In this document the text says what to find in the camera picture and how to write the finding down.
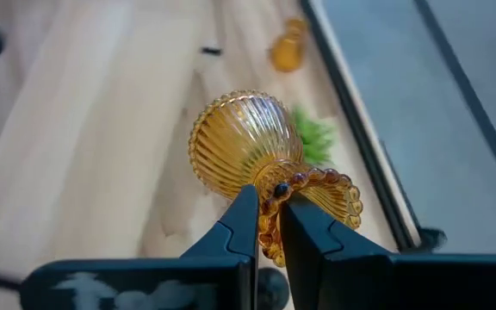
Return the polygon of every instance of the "light wood surface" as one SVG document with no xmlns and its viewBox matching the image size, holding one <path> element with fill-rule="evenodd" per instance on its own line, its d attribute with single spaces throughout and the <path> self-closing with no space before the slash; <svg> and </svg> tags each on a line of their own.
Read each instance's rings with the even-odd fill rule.
<svg viewBox="0 0 496 310">
<path fill-rule="evenodd" d="M 17 39 L 15 61 L 28 78 L 13 84 L 22 89 L 0 138 L 0 272 L 23 277 L 68 257 L 183 253 L 228 203 L 195 179 L 189 131 L 205 104 L 234 89 L 267 91 L 332 124 L 331 166 L 363 195 L 358 231 L 395 250 L 313 40 L 298 71 L 269 63 L 284 20 L 301 16 L 295 0 L 61 0 L 45 13 L 37 0 L 20 1 L 32 5 L 13 14 L 52 22 L 28 38 L 44 42 L 37 51 Z M 200 55 L 200 46 L 224 53 Z M 0 309 L 16 307 L 0 293 Z"/>
</svg>

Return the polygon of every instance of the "beaded glass detail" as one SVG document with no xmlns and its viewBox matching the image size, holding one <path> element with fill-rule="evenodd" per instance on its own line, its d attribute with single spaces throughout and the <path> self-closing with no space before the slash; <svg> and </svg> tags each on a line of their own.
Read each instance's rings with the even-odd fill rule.
<svg viewBox="0 0 496 310">
<path fill-rule="evenodd" d="M 304 163 L 290 114 L 266 93 L 234 91 L 209 104 L 190 135 L 189 157 L 196 176 L 229 199 L 246 184 L 256 186 L 258 241 L 279 267 L 285 264 L 279 210 L 294 192 L 352 229 L 361 225 L 359 189 L 334 169 Z"/>
</svg>

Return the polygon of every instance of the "orange glass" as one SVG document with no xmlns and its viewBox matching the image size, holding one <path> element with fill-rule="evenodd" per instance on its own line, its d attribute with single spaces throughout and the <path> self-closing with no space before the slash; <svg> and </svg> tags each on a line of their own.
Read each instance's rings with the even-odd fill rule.
<svg viewBox="0 0 496 310">
<path fill-rule="evenodd" d="M 285 264 L 279 209 L 292 193 L 299 191 L 352 229 L 361 225 L 359 189 L 334 169 L 304 163 L 290 114 L 266 93 L 234 91 L 209 104 L 190 135 L 189 157 L 196 176 L 229 199 L 246 184 L 256 186 L 258 241 L 279 267 Z"/>
</svg>

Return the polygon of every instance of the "green leaves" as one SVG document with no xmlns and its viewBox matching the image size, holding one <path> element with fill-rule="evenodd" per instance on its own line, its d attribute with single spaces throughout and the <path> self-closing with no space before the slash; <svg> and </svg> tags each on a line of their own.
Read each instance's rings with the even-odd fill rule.
<svg viewBox="0 0 496 310">
<path fill-rule="evenodd" d="M 296 106 L 292 117 L 298 134 L 303 142 L 303 154 L 307 163 L 321 165 L 330 161 L 330 148 L 332 146 L 332 127 L 312 121 Z"/>
</svg>

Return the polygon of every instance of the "green plant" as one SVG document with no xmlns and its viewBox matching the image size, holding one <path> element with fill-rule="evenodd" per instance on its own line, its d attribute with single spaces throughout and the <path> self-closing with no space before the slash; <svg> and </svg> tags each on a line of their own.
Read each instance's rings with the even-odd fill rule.
<svg viewBox="0 0 496 310">
<path fill-rule="evenodd" d="M 296 106 L 291 114 L 303 142 L 303 154 L 306 162 L 312 165 L 329 162 L 333 128 L 311 120 L 299 106 Z"/>
</svg>

